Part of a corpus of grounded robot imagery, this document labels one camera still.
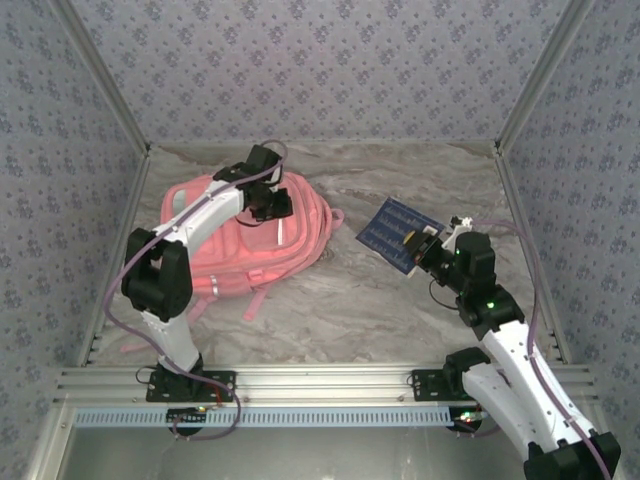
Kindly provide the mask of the navy book with QR code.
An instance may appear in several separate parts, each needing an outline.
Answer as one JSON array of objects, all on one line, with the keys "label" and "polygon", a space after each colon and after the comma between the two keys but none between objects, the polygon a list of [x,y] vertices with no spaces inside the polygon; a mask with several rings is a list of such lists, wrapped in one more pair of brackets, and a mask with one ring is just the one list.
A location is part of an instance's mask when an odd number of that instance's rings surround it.
[{"label": "navy book with QR code", "polygon": [[443,224],[388,197],[356,239],[410,277],[416,265],[405,248],[404,239],[411,231],[422,231],[425,227],[437,233],[445,229]]}]

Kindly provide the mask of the pink backpack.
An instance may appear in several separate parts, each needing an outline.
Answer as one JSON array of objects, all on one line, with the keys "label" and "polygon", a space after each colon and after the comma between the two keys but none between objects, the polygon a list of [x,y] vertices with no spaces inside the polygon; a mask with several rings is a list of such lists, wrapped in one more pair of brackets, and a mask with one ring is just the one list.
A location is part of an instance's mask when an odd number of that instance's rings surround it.
[{"label": "pink backpack", "polygon": [[258,223],[247,209],[224,223],[191,260],[194,293],[186,309],[194,323],[220,298],[251,295],[243,317],[256,315],[271,287],[315,263],[344,214],[333,210],[302,176],[286,172],[275,190],[286,188],[291,216]]}]

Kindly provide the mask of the black controller board with LED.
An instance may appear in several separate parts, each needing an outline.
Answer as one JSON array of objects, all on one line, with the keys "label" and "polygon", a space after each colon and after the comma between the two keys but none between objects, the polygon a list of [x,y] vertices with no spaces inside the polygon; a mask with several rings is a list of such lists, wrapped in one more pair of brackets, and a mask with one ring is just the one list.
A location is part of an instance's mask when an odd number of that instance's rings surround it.
[{"label": "black controller board with LED", "polygon": [[207,415],[198,408],[170,408],[165,421],[174,436],[191,437],[203,429]]},{"label": "black controller board with LED", "polygon": [[488,417],[480,408],[450,407],[449,414],[452,424],[447,429],[462,436],[475,436]]}]

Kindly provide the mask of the aluminium side rail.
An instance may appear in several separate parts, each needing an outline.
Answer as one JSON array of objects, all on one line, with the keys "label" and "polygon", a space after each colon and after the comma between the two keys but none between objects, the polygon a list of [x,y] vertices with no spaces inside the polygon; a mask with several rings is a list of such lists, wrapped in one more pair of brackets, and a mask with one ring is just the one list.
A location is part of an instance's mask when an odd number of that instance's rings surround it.
[{"label": "aluminium side rail", "polygon": [[515,225],[523,231],[528,241],[522,240],[522,248],[525,260],[531,274],[538,273],[536,281],[536,291],[539,301],[541,322],[544,324],[544,337],[550,342],[551,347],[547,347],[548,357],[555,363],[572,364],[573,358],[569,345],[565,338],[557,309],[554,305],[551,291],[541,266],[538,251],[533,241],[533,234],[528,222],[523,202],[520,198],[515,177],[511,166],[506,158],[499,142],[494,144],[496,165],[504,188],[507,203],[511,210]]},{"label": "aluminium side rail", "polygon": [[109,287],[116,278],[122,265],[128,232],[133,225],[137,206],[144,188],[144,183],[149,169],[149,152],[144,152],[140,157],[140,162],[135,172],[131,190],[124,204],[121,221],[116,231],[116,237],[111,249],[107,270],[101,286],[98,289],[95,305],[86,323],[86,332],[79,350],[77,367],[86,367],[90,363],[91,351],[94,340],[102,331],[105,323],[105,314],[103,311],[103,301]]}]

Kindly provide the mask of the aluminium mounting rail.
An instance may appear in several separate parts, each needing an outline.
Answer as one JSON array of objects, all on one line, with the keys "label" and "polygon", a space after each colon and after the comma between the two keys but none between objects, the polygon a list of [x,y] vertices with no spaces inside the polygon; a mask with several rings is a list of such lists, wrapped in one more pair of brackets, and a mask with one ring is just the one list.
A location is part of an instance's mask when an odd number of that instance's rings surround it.
[{"label": "aluminium mounting rail", "polygon": [[[414,401],[411,364],[244,365],[236,392],[246,406],[400,406]],[[145,403],[151,370],[144,367],[67,368],[52,393],[74,406]]]}]

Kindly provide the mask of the aluminium frame post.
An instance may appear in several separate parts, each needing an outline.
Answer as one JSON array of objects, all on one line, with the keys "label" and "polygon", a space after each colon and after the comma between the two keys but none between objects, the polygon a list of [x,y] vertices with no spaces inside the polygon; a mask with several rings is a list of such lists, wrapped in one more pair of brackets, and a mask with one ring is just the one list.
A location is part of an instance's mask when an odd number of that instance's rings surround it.
[{"label": "aluminium frame post", "polygon": [[496,151],[500,155],[504,156],[513,147],[594,3],[595,0],[567,0],[500,134],[496,137]]},{"label": "aluminium frame post", "polygon": [[69,41],[88,68],[94,83],[137,153],[146,155],[148,144],[121,94],[115,78],[101,57],[89,30],[71,0],[47,0]]}]

